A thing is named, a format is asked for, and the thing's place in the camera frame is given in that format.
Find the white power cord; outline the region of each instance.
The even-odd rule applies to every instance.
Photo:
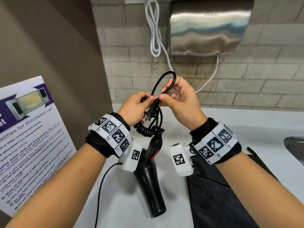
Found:
[[[152,9],[152,6],[151,6],[152,3],[155,4],[154,12],[153,12],[153,9]],[[157,0],[144,0],[144,6],[145,6],[146,18],[147,18],[147,21],[148,21],[148,24],[149,24],[149,27],[150,27],[150,30],[151,30],[151,42],[150,42],[151,54],[152,54],[153,57],[158,57],[161,54],[161,48],[163,48],[163,50],[166,54],[166,57],[167,57],[168,66],[169,66],[171,71],[174,71],[172,66],[171,66],[167,50],[166,50],[164,44],[162,43],[161,32],[158,28],[158,19],[159,19],[159,4],[158,4],[158,1]],[[218,68],[218,62],[219,62],[218,59],[219,58],[217,56],[214,73],[206,81],[206,83],[199,90],[196,91],[196,93],[200,92],[210,82],[210,80],[215,76],[215,74],[217,72],[217,68]]]

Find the gray wall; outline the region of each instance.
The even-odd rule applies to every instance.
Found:
[[[143,4],[91,0],[112,102],[151,92],[168,71],[152,58]],[[203,106],[304,110],[304,0],[255,0],[250,25],[233,55],[220,57],[214,80],[198,94]],[[165,38],[168,2],[160,2]],[[178,76],[195,89],[214,71],[215,57],[171,56]]]
[[[0,87],[41,75],[80,148],[112,111],[90,0],[0,0],[0,31]]]

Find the microwave guidelines poster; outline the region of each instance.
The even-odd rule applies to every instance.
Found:
[[[41,76],[0,88],[0,210],[14,216],[75,152]]]

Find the backsplash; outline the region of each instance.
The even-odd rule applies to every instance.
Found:
[[[113,103],[121,103],[140,90],[151,92],[158,78],[169,70],[163,52],[158,58],[150,53],[150,29],[143,4],[123,2],[91,0]],[[304,110],[303,5],[304,0],[255,0],[240,47],[232,55],[219,57],[215,78],[198,93],[200,104]],[[168,2],[160,2],[163,43],[168,9]],[[216,57],[170,59],[177,75],[196,90],[215,69]]]

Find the microwave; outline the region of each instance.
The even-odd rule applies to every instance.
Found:
[[[48,97],[45,89],[41,88],[16,99],[9,100],[6,102],[6,105],[19,121],[28,113],[43,106],[49,101],[50,98]]]

